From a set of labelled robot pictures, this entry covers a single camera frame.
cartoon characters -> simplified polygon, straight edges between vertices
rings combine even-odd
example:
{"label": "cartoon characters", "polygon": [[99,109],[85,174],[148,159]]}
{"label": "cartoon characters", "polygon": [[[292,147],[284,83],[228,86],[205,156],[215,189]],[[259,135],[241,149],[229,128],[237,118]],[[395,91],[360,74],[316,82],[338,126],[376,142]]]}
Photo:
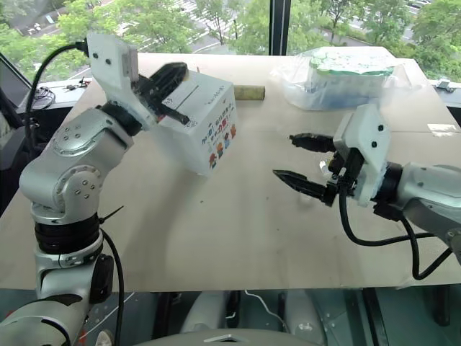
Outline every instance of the cartoon characters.
{"label": "cartoon characters", "polygon": [[221,158],[221,156],[224,154],[224,148],[221,142],[219,142],[218,145],[216,146],[216,151],[218,152],[219,158]]}
{"label": "cartoon characters", "polygon": [[211,153],[210,155],[210,167],[213,169],[216,166],[216,155],[215,153]]}
{"label": "cartoon characters", "polygon": [[227,149],[231,141],[229,140],[229,132],[224,135],[224,149]]}
{"label": "cartoon characters", "polygon": [[230,134],[232,135],[232,139],[236,136],[237,129],[236,129],[236,124],[232,124],[232,127],[230,128]]}

floor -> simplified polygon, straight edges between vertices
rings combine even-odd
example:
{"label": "floor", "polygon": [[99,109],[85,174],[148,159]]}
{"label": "floor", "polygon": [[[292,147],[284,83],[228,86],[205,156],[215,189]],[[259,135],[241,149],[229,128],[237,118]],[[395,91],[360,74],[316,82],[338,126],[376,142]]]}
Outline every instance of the floor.
{"label": "floor", "polygon": [[[280,290],[253,290],[277,312]],[[312,290],[314,303],[323,320],[329,346],[373,345],[370,326],[360,290]],[[459,346],[461,345],[461,285],[451,287],[451,324],[439,327],[431,317],[428,288],[376,290],[385,331],[390,346]],[[198,293],[182,293],[171,306],[169,334],[179,331],[186,313]],[[0,316],[35,298],[29,290],[0,290]],[[156,293],[126,293],[125,318],[121,345],[135,345],[151,339],[158,302]],[[89,315],[78,346],[93,346],[97,333],[114,330],[117,296],[95,306]],[[279,322],[267,314],[261,303],[249,296],[241,296],[238,327],[280,330]]]}

window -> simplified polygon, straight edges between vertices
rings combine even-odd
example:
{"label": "window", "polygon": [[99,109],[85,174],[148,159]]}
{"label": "window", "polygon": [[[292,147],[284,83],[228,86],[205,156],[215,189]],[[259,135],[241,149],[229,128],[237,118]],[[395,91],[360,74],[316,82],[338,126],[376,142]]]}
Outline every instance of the window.
{"label": "window", "polygon": [[[3,0],[0,51],[28,78],[52,50],[89,30],[140,52],[267,54],[269,0]],[[78,51],[49,65],[43,81],[90,76]]]}
{"label": "window", "polygon": [[461,0],[292,0],[287,54],[382,45],[429,79],[461,81]]}

table surface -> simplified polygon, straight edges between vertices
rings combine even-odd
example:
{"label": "table surface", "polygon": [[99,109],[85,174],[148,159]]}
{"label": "table surface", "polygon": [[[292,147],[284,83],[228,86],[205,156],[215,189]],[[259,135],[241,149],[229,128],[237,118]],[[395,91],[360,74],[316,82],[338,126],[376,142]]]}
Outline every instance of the table surface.
{"label": "table surface", "polygon": [[[235,143],[210,178],[197,176],[170,160],[150,133],[140,133],[122,163],[107,177],[99,214],[124,205],[104,229],[122,258],[126,290],[238,290],[343,288],[461,283],[452,255],[421,282],[411,277],[409,243],[358,247],[332,208],[301,197],[272,174],[291,169],[325,182],[319,162],[330,157],[294,148],[289,134],[333,135],[345,112],[305,112],[287,103],[271,71],[289,57],[140,54],[140,73],[149,76],[170,61],[185,61],[204,74],[235,84],[266,86],[263,102],[238,102],[240,125]],[[414,61],[402,60],[417,91],[382,108],[392,130],[388,158],[405,164],[461,167],[453,148],[461,133],[447,108]],[[95,82],[67,120],[103,104]],[[435,136],[427,124],[456,127]],[[0,288],[35,287],[35,237],[30,202],[18,192],[0,219]],[[349,202],[357,236],[382,239],[404,234]],[[438,239],[420,241],[421,266],[444,250]]]}

plastic bag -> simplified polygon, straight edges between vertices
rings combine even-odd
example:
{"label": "plastic bag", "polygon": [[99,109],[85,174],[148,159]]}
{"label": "plastic bag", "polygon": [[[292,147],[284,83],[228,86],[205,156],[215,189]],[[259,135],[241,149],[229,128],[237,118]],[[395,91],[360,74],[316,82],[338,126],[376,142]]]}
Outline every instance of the plastic bag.
{"label": "plastic bag", "polygon": [[382,104],[411,90],[403,66],[383,47],[322,47],[292,57],[272,72],[288,102],[304,110]]}

